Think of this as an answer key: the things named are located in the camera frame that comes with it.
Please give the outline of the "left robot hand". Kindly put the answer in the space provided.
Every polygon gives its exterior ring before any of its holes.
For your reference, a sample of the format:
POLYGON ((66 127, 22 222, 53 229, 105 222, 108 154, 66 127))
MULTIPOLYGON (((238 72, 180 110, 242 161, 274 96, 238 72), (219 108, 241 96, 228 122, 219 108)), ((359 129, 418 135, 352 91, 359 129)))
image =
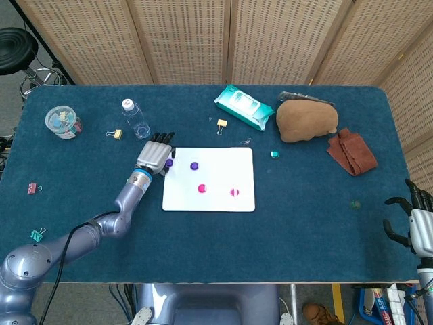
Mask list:
POLYGON ((135 166, 146 170, 151 175, 165 176, 170 167, 166 165, 168 159, 174 159, 176 147, 170 142, 175 133, 155 133, 147 141, 140 152, 135 166))

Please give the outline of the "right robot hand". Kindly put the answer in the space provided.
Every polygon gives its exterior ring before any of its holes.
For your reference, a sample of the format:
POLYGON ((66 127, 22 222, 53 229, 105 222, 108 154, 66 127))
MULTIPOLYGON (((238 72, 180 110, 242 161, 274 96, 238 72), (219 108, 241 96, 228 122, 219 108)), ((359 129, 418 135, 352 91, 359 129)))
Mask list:
POLYGON ((398 204, 406 213, 409 221, 407 236, 397 234, 389 220, 384 219, 382 225, 389 239, 406 248, 420 259, 432 258, 432 195, 420 189, 410 179, 405 183, 411 195, 411 202, 403 197, 392 197, 385 201, 386 205, 398 204))

